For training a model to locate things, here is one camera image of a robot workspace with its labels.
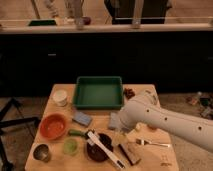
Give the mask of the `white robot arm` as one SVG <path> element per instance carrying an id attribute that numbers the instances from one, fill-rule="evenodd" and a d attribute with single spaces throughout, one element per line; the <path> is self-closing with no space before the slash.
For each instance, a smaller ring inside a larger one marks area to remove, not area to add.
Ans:
<path id="1" fill-rule="evenodd" d="M 130 132 L 139 122 L 145 123 L 213 153 L 213 121 L 161 108 L 157 102 L 146 91 L 132 97 L 118 111 L 116 128 Z"/>

